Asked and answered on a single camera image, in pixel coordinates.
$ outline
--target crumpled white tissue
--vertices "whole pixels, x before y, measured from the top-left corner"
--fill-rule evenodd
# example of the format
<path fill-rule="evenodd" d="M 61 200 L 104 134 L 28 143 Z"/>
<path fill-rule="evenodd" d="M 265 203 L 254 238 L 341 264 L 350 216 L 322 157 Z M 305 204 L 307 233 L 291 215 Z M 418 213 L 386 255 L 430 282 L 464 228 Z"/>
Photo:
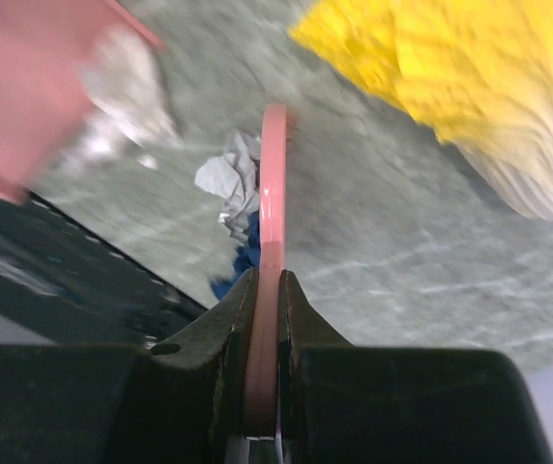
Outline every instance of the crumpled white tissue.
<path fill-rule="evenodd" d="M 195 174 L 196 186 L 225 200 L 218 222 L 241 242 L 246 239 L 248 215 L 259 209 L 260 157 L 259 138 L 235 130 L 227 137 L 223 154 L 208 159 Z"/>
<path fill-rule="evenodd" d="M 61 169 L 77 177 L 89 165 L 119 159 L 130 142 L 179 145 L 167 111 L 156 57 L 126 25 L 114 25 L 97 40 L 94 64 L 79 76 L 95 110 L 73 144 L 62 150 Z"/>

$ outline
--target pink bin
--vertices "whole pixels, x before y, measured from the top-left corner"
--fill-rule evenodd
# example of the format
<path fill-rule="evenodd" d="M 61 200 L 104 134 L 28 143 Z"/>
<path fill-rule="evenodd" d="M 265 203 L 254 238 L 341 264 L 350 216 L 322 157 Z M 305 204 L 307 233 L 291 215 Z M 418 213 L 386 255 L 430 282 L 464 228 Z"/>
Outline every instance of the pink bin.
<path fill-rule="evenodd" d="M 0 0 L 0 198 L 20 202 L 31 177 L 91 104 L 76 74 L 107 26 L 160 41 L 115 0 Z"/>

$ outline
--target yellow fabric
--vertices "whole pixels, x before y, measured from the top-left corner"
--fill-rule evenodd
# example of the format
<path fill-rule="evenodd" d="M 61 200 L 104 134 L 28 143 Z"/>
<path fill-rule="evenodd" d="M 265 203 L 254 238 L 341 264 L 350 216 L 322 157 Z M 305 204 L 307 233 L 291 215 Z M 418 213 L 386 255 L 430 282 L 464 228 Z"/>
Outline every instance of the yellow fabric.
<path fill-rule="evenodd" d="M 320 0 L 290 36 L 441 142 L 553 190 L 533 149 L 553 132 L 553 2 Z"/>

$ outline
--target yellow cloth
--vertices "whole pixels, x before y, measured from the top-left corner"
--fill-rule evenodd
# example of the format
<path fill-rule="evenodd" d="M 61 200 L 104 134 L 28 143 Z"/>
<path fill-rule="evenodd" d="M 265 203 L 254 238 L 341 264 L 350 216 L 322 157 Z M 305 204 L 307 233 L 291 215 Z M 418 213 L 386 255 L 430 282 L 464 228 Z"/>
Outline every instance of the yellow cloth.
<path fill-rule="evenodd" d="M 553 199 L 553 2 L 320 0 L 290 36 L 441 142 Z"/>

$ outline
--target pink handle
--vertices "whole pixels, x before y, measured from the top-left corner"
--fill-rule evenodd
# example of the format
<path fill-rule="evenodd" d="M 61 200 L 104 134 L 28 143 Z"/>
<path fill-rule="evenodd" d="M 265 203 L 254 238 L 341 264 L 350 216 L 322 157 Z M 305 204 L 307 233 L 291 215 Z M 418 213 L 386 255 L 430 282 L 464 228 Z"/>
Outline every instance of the pink handle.
<path fill-rule="evenodd" d="M 287 108 L 264 113 L 259 191 L 259 283 L 245 377 L 245 433 L 274 437 L 277 425 L 278 280 L 285 268 L 285 147 Z"/>

